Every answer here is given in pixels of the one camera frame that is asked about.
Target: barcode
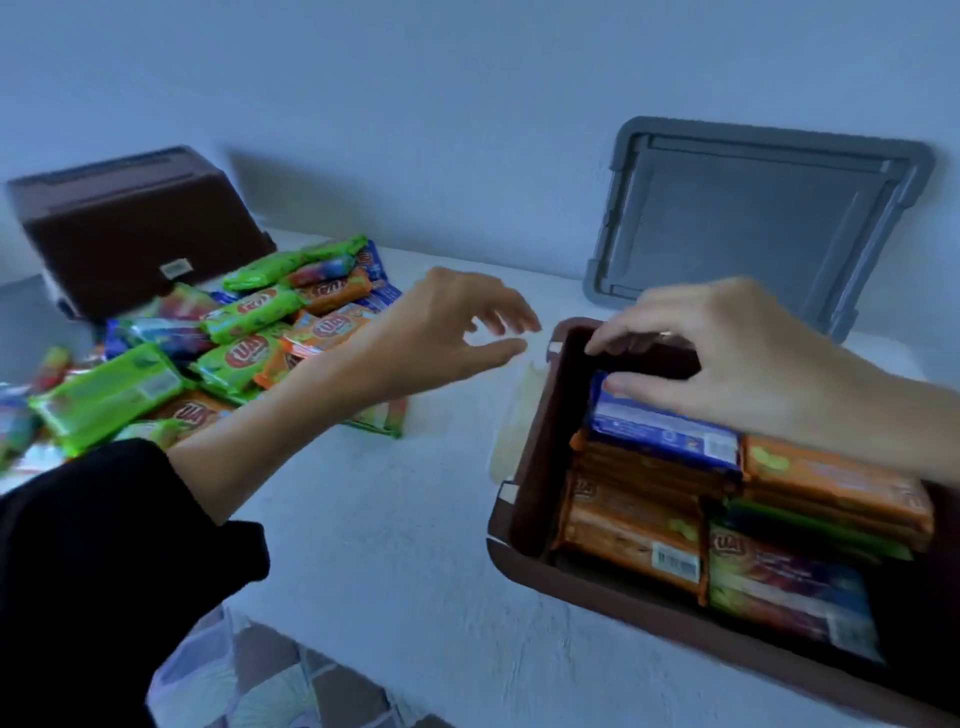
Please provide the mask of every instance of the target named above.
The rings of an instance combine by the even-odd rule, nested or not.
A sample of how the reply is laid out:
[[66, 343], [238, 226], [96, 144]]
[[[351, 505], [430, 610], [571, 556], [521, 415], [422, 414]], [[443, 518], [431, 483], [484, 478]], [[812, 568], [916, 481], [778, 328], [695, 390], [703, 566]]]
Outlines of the barcode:
[[843, 615], [827, 612], [827, 627], [830, 643], [834, 647], [868, 660], [883, 662], [883, 658], [876, 651], [876, 630], [867, 619], [848, 619]]
[[190, 265], [190, 261], [185, 257], [179, 257], [176, 260], [171, 260], [169, 263], [164, 263], [160, 266], [160, 273], [168, 280], [186, 275], [192, 270], [193, 266]]
[[653, 566], [681, 579], [700, 583], [700, 557], [695, 554], [654, 541]]
[[704, 455], [714, 460], [723, 460], [725, 463], [736, 465], [736, 439], [704, 435]]
[[137, 389], [146, 399], [160, 404], [162, 400], [179, 392], [182, 386], [183, 382], [177, 373], [168, 369], [141, 382]]

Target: gray lid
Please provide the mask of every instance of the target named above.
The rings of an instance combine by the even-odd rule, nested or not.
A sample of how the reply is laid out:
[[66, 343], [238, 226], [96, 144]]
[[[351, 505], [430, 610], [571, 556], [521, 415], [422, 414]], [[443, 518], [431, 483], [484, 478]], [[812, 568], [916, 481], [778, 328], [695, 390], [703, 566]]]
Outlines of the gray lid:
[[843, 341], [890, 231], [933, 170], [922, 142], [648, 116], [620, 129], [593, 303], [751, 276]]

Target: stacked snack packets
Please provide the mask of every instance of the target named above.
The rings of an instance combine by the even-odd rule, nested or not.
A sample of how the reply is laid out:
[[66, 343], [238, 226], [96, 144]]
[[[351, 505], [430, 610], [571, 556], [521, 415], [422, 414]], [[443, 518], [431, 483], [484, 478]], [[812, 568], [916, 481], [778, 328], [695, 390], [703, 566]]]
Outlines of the stacked snack packets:
[[552, 550], [882, 663], [868, 585], [933, 538], [920, 481], [618, 397], [606, 377], [570, 440]]
[[[267, 255], [211, 292], [177, 283], [108, 321], [90, 355], [73, 360], [57, 347], [34, 381], [0, 384], [0, 473], [9, 469], [0, 491], [106, 442], [170, 448], [342, 344], [400, 295], [363, 235]], [[345, 424], [399, 437], [406, 407], [385, 402]]]

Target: brown plastic box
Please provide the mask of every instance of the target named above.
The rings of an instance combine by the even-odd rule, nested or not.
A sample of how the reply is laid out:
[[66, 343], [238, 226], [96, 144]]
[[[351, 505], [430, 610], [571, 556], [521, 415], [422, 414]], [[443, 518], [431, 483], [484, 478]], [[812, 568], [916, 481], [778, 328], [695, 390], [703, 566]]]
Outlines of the brown plastic box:
[[553, 332], [550, 349], [562, 346], [547, 355], [549, 375], [515, 480], [501, 485], [488, 524], [487, 549], [496, 567], [538, 592], [864, 716], [911, 728], [960, 725], [956, 491], [926, 484], [937, 520], [928, 553], [865, 573], [888, 667], [714, 613], [697, 606], [692, 595], [589, 556], [550, 552], [571, 457], [569, 439], [583, 420], [592, 374], [613, 369], [688, 378], [700, 368], [695, 352], [662, 344], [639, 356], [587, 356], [584, 345], [599, 325], [568, 319]]
[[276, 250], [224, 174], [189, 147], [7, 184], [13, 209], [67, 297], [100, 320]]

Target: black sleeve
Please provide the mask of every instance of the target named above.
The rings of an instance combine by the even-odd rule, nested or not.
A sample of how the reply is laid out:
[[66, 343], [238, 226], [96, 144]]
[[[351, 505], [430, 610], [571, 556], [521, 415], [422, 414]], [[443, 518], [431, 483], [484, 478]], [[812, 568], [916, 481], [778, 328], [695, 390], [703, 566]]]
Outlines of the black sleeve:
[[60, 709], [62, 725], [143, 722], [154, 671], [269, 568], [263, 527], [215, 526], [145, 440], [38, 476], [0, 498], [3, 714], [12, 699], [32, 707], [25, 723]]

